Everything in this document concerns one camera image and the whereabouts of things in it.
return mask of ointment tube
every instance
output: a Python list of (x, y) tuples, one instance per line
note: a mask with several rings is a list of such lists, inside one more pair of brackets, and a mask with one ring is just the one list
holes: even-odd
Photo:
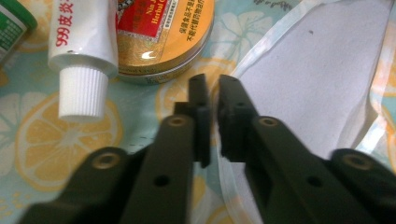
[(60, 72), (59, 118), (103, 118), (107, 82), (118, 73), (117, 1), (54, 0), (49, 68)]

